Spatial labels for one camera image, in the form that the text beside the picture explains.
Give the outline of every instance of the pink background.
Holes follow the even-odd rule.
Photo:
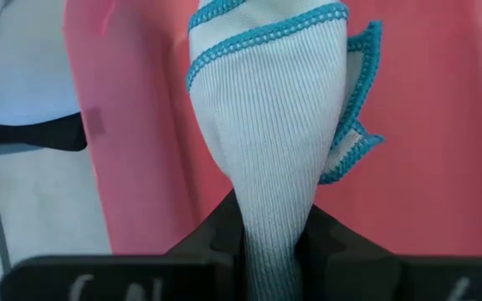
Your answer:
[[[316,203],[398,253],[482,254],[482,0],[350,0],[384,23],[362,113],[385,135]],[[163,253],[231,184],[184,89],[197,0],[68,0],[64,33],[115,253]]]

